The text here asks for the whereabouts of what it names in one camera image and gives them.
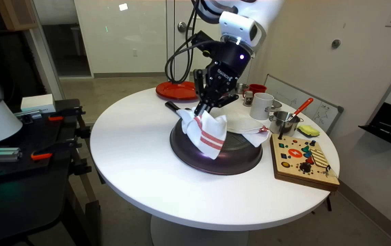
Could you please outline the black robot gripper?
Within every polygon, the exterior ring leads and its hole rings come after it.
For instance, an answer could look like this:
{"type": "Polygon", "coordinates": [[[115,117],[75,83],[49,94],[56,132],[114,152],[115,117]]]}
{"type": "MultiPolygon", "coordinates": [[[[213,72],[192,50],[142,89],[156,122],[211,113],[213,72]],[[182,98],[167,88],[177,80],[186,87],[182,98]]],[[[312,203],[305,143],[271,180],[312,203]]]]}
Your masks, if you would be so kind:
{"type": "Polygon", "coordinates": [[[229,42],[200,42],[197,48],[212,62],[205,68],[204,79],[196,80],[200,96],[196,117],[238,99],[237,83],[252,58],[246,48],[229,42]]]}

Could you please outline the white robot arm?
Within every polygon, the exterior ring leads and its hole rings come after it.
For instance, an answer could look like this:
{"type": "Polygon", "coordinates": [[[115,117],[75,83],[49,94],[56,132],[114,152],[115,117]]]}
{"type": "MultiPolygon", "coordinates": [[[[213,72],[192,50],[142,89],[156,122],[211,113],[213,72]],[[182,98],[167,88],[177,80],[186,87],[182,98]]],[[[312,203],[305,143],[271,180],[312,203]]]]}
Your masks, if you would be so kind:
{"type": "Polygon", "coordinates": [[[282,5],[283,0],[200,0],[194,6],[203,21],[220,29],[219,42],[203,31],[192,39],[192,44],[211,59],[196,73],[197,117],[238,99],[238,80],[264,43],[282,5]]]}

